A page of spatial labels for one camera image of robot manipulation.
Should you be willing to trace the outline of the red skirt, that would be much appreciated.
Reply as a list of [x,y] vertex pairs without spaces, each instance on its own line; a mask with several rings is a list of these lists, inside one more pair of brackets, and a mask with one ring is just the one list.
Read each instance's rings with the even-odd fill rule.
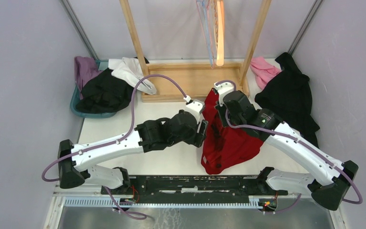
[[229,167],[254,158],[263,145],[260,139],[249,136],[242,129],[223,127],[215,109],[217,102],[218,95],[210,90],[203,111],[208,127],[201,156],[201,165],[209,175],[220,174]]

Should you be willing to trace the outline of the wooden hanger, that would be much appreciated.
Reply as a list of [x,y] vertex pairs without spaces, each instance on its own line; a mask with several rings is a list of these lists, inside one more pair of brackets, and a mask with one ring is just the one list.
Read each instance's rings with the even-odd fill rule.
[[214,12],[215,12],[215,35],[216,35],[216,65],[221,67],[224,65],[224,1],[214,1]]

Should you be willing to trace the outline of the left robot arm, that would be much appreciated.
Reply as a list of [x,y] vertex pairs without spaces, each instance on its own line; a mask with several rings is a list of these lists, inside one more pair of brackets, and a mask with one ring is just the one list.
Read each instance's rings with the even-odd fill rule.
[[137,125],[130,135],[122,134],[91,144],[73,144],[63,140],[59,145],[59,184],[62,189],[96,184],[114,189],[120,194],[131,188],[128,171],[122,167],[113,169],[100,163],[133,154],[161,151],[177,143],[201,147],[208,121],[197,119],[189,112],[180,110],[172,118],[147,120]]

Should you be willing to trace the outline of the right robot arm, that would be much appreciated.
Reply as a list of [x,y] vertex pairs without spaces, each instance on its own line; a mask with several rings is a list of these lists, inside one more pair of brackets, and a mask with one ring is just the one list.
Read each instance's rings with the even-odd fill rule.
[[353,182],[358,171],[356,163],[342,162],[324,153],[271,110],[255,109],[241,91],[230,89],[215,94],[218,97],[215,108],[224,127],[242,129],[248,136],[281,150],[307,170],[295,173],[266,167],[256,182],[259,193],[268,195],[275,190],[307,195],[320,206],[336,211],[352,187],[358,197],[352,203],[362,203],[361,193]]

